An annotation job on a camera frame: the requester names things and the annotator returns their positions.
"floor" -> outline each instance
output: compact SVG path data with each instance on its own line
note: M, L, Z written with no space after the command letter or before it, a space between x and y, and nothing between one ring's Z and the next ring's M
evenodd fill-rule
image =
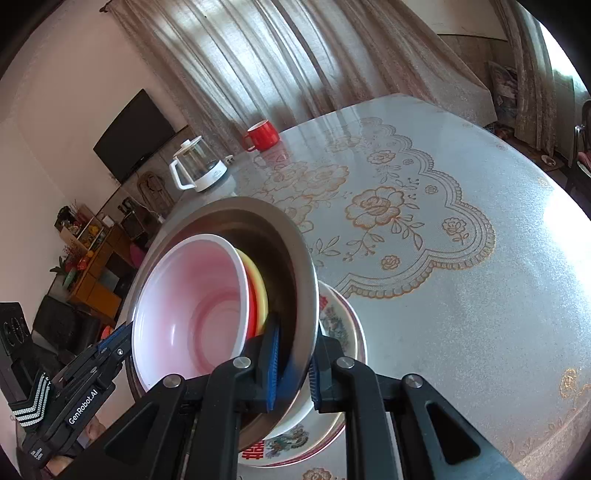
M567 170L567 168L565 168L564 162L560 158L557 158L556 155L553 157L555 164L550 166L542 161L542 152L531 148L526 143L517 140L513 136L504 138L503 140L511 145L514 149L524 154L532 162L534 162L562 188L566 187L567 176L563 173L563 170ZM579 193L576 188L573 188L573 190L570 192L570 196L581 207L581 210L584 211L585 214L587 214L587 216L591 219L591 202L587 200L587 197Z
M567 178L566 175L562 173L562 171L550 171L548 172L548 176L562 188L566 186ZM587 216L591 218L591 202L589 202L587 198L583 196L581 193L577 192L576 188L573 188L573 190L570 192L570 196L575 202L577 202L577 204L579 204L579 206L587 214Z
M558 158L558 155L554 155L554 157L552 158L553 163L549 165L542 160L543 152L536 150L535 148L531 148L527 143L522 142L521 140L518 140L515 137L506 138L505 141L514 149L523 153L527 158L529 158L532 162L534 162L539 168L544 170L546 173L564 167L564 162L560 158Z

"screw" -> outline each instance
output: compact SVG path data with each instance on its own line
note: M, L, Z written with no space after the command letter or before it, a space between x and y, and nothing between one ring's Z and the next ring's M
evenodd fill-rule
M352 368L355 364L355 360L349 358L348 356L342 356L337 358L336 364L341 368Z
M236 368L248 368L251 366L251 359L247 356L237 356L232 363Z
M410 374L404 378L404 382L410 388L421 388L423 386L423 378L417 374Z
M181 377L177 374L167 375L162 383L166 388L177 388L181 384Z

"black tv screen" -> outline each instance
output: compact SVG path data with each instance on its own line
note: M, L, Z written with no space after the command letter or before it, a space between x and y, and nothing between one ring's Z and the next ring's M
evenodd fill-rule
M141 89L113 120L94 151L123 183L173 135L173 127Z

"electric kettle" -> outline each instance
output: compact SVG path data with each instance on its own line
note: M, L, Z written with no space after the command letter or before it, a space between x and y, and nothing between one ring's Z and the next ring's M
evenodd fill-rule
M202 192L216 183L228 168L222 160L213 160L215 157L201 135L193 140L185 140L170 164L170 173L177 188ZM181 181L179 170L187 183Z

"pillow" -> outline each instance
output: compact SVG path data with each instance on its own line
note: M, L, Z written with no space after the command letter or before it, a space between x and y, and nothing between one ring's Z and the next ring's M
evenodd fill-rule
M500 124L515 128L517 117L517 71L502 67L493 61L488 62L492 79L492 99Z

